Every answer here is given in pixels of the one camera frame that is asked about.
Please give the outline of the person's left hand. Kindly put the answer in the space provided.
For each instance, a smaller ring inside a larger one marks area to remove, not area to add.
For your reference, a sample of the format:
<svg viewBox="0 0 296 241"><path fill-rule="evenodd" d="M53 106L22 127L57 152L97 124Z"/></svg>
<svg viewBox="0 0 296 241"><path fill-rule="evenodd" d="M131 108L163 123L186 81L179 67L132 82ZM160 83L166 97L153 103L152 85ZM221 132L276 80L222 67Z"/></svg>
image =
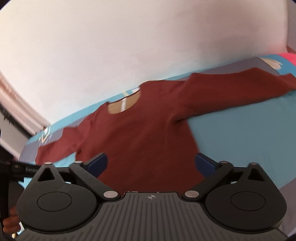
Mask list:
<svg viewBox="0 0 296 241"><path fill-rule="evenodd" d="M12 235L21 230L20 219L16 212L16 206L10 209L10 216L3 220L3 232Z"/></svg>

